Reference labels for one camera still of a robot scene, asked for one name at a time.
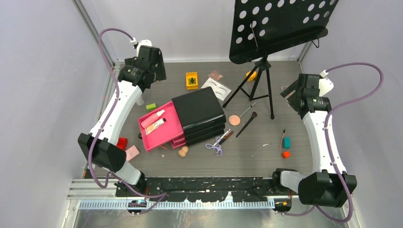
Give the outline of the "black drawer organizer cabinet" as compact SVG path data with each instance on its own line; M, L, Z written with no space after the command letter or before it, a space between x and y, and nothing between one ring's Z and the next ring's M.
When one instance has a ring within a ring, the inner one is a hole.
M187 146L225 133L226 115L211 87L172 98Z

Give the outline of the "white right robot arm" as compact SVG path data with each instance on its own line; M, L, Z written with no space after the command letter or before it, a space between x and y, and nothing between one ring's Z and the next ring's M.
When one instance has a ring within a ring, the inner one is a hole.
M339 208L357 187L357 179L347 174L337 151L329 116L332 106L319 87L323 80L320 75L299 74L298 79L281 92L307 130L313 169L305 176L297 170L277 168L272 175L271 188L278 195L293 191L305 205Z

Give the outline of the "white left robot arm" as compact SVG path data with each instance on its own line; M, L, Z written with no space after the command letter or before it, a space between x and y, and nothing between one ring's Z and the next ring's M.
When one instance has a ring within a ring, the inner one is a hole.
M143 92L155 81L166 79L162 51L158 47L140 45L137 56L125 60L116 79L114 96L97 124L89 133L81 133L78 144L89 164L117 175L128 183L127 190L135 197L145 193L144 174L126 159L126 152L117 147L123 124Z

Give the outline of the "pink top drawer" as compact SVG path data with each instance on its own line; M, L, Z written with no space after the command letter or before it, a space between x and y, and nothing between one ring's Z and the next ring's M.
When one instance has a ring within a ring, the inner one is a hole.
M163 109L165 110L165 113L159 119L165 118L166 122L156 130L151 132L149 135L146 135L145 129L141 126L141 122L150 115ZM172 139L178 136L184 136L182 125L172 101L162 105L161 107L153 110L150 113L147 113L146 115L143 115L138 119L138 123L140 133L142 135L144 148L148 152L159 147L160 145L170 143Z

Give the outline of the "small makeup tube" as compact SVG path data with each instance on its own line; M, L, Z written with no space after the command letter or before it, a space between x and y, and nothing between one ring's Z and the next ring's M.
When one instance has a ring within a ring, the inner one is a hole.
M147 128L145 128L145 134L149 135L151 132L159 128L161 125L163 125L166 122L165 118L158 119L156 122L153 124L149 125Z

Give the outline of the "white bottle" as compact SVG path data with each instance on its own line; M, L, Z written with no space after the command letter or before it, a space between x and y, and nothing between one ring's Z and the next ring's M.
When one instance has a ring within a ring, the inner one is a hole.
M136 104L137 104L138 106L142 106L142 105L144 104L144 97L143 97L143 95L140 95L140 96L138 97L138 99L136 100Z

